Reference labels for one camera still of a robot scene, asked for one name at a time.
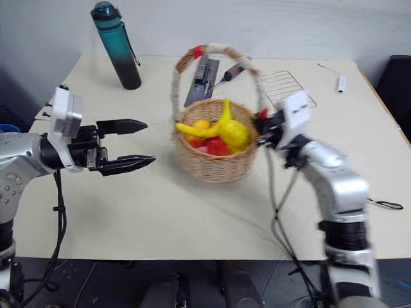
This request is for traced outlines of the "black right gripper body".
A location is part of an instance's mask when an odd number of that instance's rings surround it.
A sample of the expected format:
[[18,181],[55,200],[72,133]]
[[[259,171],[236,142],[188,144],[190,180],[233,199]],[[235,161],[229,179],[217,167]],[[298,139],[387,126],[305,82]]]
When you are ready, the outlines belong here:
[[267,128],[259,129],[260,136],[268,133],[272,134],[273,139],[271,148],[276,148],[283,137],[283,124],[285,122],[283,112],[279,111],[269,115],[268,110],[263,110],[259,113],[259,116],[263,119],[267,118]]

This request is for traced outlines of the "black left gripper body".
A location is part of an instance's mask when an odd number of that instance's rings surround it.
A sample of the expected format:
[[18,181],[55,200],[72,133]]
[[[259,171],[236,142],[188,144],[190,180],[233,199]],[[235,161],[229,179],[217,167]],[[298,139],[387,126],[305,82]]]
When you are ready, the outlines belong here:
[[81,126],[76,138],[68,145],[75,165],[89,171],[101,170],[108,161],[107,149],[101,145],[104,137],[102,124]]

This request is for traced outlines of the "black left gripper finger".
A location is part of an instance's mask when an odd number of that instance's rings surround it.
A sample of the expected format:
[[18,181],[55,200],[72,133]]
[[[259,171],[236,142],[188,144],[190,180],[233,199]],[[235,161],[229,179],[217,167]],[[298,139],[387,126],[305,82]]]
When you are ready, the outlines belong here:
[[100,164],[100,173],[103,176],[130,173],[148,166],[155,160],[156,157],[146,155],[128,155],[118,157],[116,160],[102,162]]
[[135,119],[97,121],[96,124],[99,136],[106,136],[111,134],[127,135],[148,128],[148,125],[146,123],[140,122]]

